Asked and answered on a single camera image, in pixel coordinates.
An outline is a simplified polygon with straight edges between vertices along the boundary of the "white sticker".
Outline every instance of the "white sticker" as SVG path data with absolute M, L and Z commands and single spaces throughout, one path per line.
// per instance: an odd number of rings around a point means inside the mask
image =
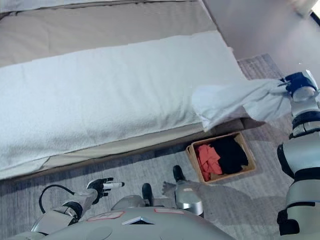
M 185 214 L 183 211 L 173 208 L 155 208 L 154 211 L 158 214 Z
M 99 214 L 97 216 L 90 217 L 86 221 L 92 222 L 96 220 L 117 219 L 121 217 L 124 213 L 125 213 L 124 211 L 106 212 L 106 213 Z

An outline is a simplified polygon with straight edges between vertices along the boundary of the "robot finger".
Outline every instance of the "robot finger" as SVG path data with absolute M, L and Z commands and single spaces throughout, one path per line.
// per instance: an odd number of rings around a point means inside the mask
M 107 182 L 113 181 L 114 178 L 113 177 L 108 177 L 108 178 L 104 178 L 102 179 L 103 183 L 106 184 Z

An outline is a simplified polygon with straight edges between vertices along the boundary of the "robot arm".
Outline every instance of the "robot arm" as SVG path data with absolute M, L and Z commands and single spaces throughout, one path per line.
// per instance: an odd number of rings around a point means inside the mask
M 39 240 L 61 229 L 73 225 L 90 209 L 99 199 L 108 195 L 106 191 L 111 188 L 123 187 L 124 183 L 107 183 L 113 178 L 104 178 L 92 181 L 85 191 L 74 193 L 72 198 L 62 206 L 45 212 L 33 225 L 30 232 L 24 232 L 8 240 Z
M 293 134 L 277 149 L 282 170 L 294 179 L 279 212 L 280 239 L 320 236 L 320 109 L 318 86 L 309 71 L 286 77 Z

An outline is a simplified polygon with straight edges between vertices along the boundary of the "floor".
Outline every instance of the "floor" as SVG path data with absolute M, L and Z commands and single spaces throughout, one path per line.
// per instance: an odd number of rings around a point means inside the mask
M 269 53 L 285 75 L 308 69 L 320 85 L 320 26 L 286 0 L 205 0 L 237 59 Z

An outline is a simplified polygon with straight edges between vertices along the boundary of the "laundry basket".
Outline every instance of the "laundry basket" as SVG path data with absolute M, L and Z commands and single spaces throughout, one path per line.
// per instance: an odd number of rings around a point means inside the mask
M 202 172 L 200 170 L 198 160 L 197 160 L 196 148 L 203 145 L 203 144 L 210 144 L 218 139 L 231 137 L 231 136 L 234 136 L 234 140 L 241 146 L 242 150 L 245 152 L 246 157 L 248 159 L 248 166 L 243 165 L 242 170 L 240 172 L 237 172 L 234 174 L 217 175 L 217 174 L 211 173 L 210 180 L 205 181 L 205 179 L 202 175 Z M 193 168 L 195 169 L 195 171 L 198 175 L 200 182 L 206 183 L 206 184 L 213 183 L 218 180 L 222 180 L 222 179 L 226 179 L 226 178 L 232 178 L 232 177 L 238 176 L 240 174 L 249 173 L 249 172 L 252 172 L 256 169 L 256 164 L 255 164 L 255 159 L 253 157 L 253 154 L 252 154 L 251 150 L 248 148 L 248 145 L 245 141 L 245 138 L 241 134 L 241 132 L 234 132 L 234 133 L 230 133 L 230 134 L 223 135 L 223 136 L 217 136 L 217 137 L 212 137 L 212 138 L 208 138 L 208 139 L 204 139 L 204 140 L 200 140 L 200 141 L 195 141 L 186 148 L 186 152 L 187 152 L 187 155 L 189 157 L 189 160 L 190 160 Z

